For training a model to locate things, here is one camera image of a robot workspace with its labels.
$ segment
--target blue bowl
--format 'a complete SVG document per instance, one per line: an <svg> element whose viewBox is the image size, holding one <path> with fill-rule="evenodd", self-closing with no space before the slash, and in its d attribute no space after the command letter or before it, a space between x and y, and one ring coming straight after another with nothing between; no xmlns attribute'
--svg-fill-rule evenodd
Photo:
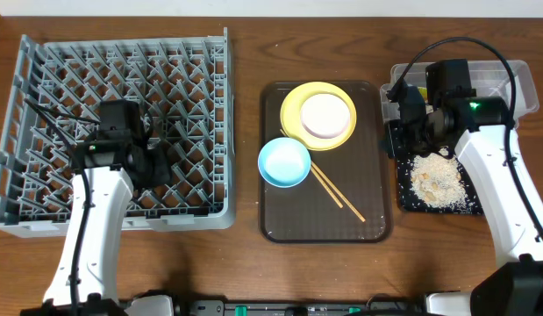
<svg viewBox="0 0 543 316"><path fill-rule="evenodd" d="M279 188L290 188L308 176L311 158L300 141L281 137L265 144L257 166L265 181Z"/></svg>

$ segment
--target wood grain surface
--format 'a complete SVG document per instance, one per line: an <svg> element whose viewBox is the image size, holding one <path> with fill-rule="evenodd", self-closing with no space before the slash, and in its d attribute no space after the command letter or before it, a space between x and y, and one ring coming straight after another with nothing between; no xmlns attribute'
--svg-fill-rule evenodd
<svg viewBox="0 0 543 316"><path fill-rule="evenodd" d="M495 269L483 217L402 213L375 245L276 245L258 227L259 97L276 81L389 81L392 65L449 36L487 40L530 65L540 110L520 123L527 168L543 199L543 19L452 18L3 18L0 132L20 35L38 42L222 34L232 37L236 83L237 219L222 231L123 233L121 298L157 288L182 298L363 301L376 293L412 296L472 290ZM493 57L468 43L426 61ZM395 201L394 170L390 170ZM37 306L52 281L63 238L19 239L0 232L0 315Z"/></svg>

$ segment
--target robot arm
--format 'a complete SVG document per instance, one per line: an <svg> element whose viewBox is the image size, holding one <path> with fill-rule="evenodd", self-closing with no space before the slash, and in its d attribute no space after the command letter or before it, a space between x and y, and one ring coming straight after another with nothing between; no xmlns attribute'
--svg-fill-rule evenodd
<svg viewBox="0 0 543 316"><path fill-rule="evenodd" d="M493 275L472 293L427 296L427 311L449 316L543 314L542 234L508 163L513 163L542 229L543 204L520 154L517 133L507 130L510 113L504 100L477 97L468 73L466 60L440 61L427 68L427 94L435 110L430 114L418 88L402 82L392 93L401 118L386 125L389 155L454 149L480 198L496 250L499 269ZM512 162L504 151L505 132L510 133Z"/></svg>
<svg viewBox="0 0 543 316"><path fill-rule="evenodd" d="M530 254L535 261L543 261L543 242L528 216L511 172L504 166L505 126L480 126L475 133L464 132L455 149L475 191L480 198L489 224L497 267L517 262L522 254ZM514 162L531 206L543 226L543 203L518 147L518 136L511 131L511 151Z"/></svg>
<svg viewBox="0 0 543 316"><path fill-rule="evenodd" d="M140 299L124 313L117 295L119 241L133 190L138 186L153 188L169 183L169 164L160 146L148 146L150 133L145 132L140 121L138 104L125 100L103 102L99 116L101 123L96 133L76 146L72 157L73 206L61 262L46 291L43 306L22 311L23 315L66 314L70 306L81 315L136 315L151 311L159 315L173 314L169 297ZM89 192L85 190L84 177L88 179ZM91 206L84 220L87 195ZM84 228L81 228L82 223L86 223ZM84 232L81 247L77 249L80 229ZM80 251L75 266L77 281L71 284L71 268L77 251ZM76 289L74 301L71 285Z"/></svg>
<svg viewBox="0 0 543 316"><path fill-rule="evenodd" d="M92 191L93 205L89 210L78 264L79 301L86 302L88 295L99 294L101 298L112 299L118 303L117 259L123 217L132 196L131 178L123 169L111 170L110 167L86 169L85 172ZM43 298L44 302L53 300L53 304L57 306L70 305L70 265L83 213L82 176L75 176L72 184L74 203L67 239L62 249L59 268Z"/></svg>

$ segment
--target plastic grid rack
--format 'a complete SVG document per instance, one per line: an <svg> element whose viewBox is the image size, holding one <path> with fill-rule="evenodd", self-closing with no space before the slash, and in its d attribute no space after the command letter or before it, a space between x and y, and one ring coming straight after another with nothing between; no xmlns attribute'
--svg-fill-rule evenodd
<svg viewBox="0 0 543 316"><path fill-rule="evenodd" d="M145 105L173 185L143 190L125 230L229 227L234 210L232 53L224 36L39 45L21 39L0 142L0 230L20 237L64 235L72 204L69 158L23 99L89 119L101 101ZM95 125L50 115L72 144Z"/></svg>

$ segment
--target chopsticks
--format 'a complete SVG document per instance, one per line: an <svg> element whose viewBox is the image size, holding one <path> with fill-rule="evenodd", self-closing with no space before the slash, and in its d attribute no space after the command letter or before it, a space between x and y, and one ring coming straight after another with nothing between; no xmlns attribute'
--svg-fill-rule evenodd
<svg viewBox="0 0 543 316"><path fill-rule="evenodd" d="M287 134L283 130L280 130L280 131L283 136L288 137ZM343 193L341 193L341 191L335 186L335 184L333 184L333 182L327 176L325 176L324 172L322 172L322 170L316 165L316 163L312 161L311 161L311 171L312 171L312 174L318 179L320 184L322 184L325 191L327 191L330 197L332 197L335 204L339 206L339 208L343 208L343 204L333 194L332 190L328 187L328 185L332 187L332 189L335 191L335 193L337 193L337 195L339 195L339 197L343 200L343 202L345 202L345 204L349 206L351 211L353 211L353 213L357 215L357 217L361 220L361 222L363 223L365 222L365 218L361 215L361 213L351 204L351 202L349 202L349 200L343 195Z"/></svg>

